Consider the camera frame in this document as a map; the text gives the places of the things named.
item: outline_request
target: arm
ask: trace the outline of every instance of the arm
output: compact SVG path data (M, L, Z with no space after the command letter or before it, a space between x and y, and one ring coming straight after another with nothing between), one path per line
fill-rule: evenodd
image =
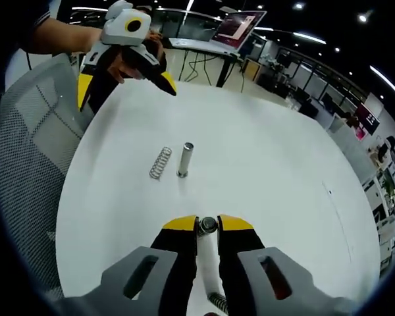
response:
M39 25L23 49L29 53L87 53L99 39L101 30L71 25L48 18Z

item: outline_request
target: floor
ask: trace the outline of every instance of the floor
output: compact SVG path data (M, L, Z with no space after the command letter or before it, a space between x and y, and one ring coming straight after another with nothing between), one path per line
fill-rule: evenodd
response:
M178 80L183 64L185 51L179 49L166 49L165 53L167 56L167 70L175 80ZM209 77L209 80L211 81L211 85L215 86L217 84L219 74L223 67L223 60L219 57L217 57L216 59L212 59L213 58L212 56L207 55L206 59L212 59L206 62L206 71L208 73L208 77L205 74L204 63L200 62L200 63L196 63L196 71L198 73L198 76L193 79L193 77L195 77L196 74L193 74L191 65L192 66L194 65L192 62L196 60L196 55L197 55L197 61L203 61L205 58L205 55L203 53L196 54L195 52L190 51L188 53L185 62L181 81L186 81L186 79L189 80L191 79L190 82L194 84L202 84L208 86L209 85L208 77ZM286 106L286 102L283 98L279 97L276 94L268 92L267 90L263 89L261 86L258 86L251 80L244 78L244 83L243 83L243 76L240 73L240 66L235 65L231 72L231 75L228 77L228 80L224 84L223 89L240 93L242 91L242 86L243 86L242 93L244 94L250 95L252 97L258 97L260 99L272 101L282 106Z

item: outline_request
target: laptop screen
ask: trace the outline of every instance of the laptop screen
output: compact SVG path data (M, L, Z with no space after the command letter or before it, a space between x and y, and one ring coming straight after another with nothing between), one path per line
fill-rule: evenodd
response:
M230 13L221 22L212 40L240 49L265 14L266 11Z

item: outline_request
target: metal cylinder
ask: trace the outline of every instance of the metal cylinder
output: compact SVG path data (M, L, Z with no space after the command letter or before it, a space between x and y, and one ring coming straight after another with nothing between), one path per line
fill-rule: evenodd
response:
M204 217L199 222L199 229L197 230L197 237L212 234L218 228L217 220L213 217Z
M193 144L185 143L183 146L182 157L180 159L180 164L178 166L177 175L184 178L188 174L189 162L192 157Z

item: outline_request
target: desk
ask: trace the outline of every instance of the desk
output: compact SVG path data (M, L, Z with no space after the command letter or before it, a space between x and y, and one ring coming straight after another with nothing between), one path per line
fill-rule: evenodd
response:
M106 268L151 245L171 219L225 213L250 222L265 247L308 269L327 294L366 298L379 279L375 222L357 176L317 122L215 87L178 82L177 92L145 80L121 84L82 138L57 215L65 296L96 287ZM181 179L185 142L194 153ZM164 146L172 155L153 180ZM203 315L205 303L198 276L188 315Z
M231 62L234 61L236 58L232 55L235 53L232 49L227 50L224 47L215 45L208 41L198 41L196 39L170 38L169 40L173 48L186 49L186 52L184 53L182 71L180 73L180 76L178 77L178 80L181 80L182 72L184 69L184 63L186 62L188 51L197 51L197 52L204 52L213 55L218 55L224 59L224 64L217 81L217 87L222 88L224 86L228 69L230 68Z

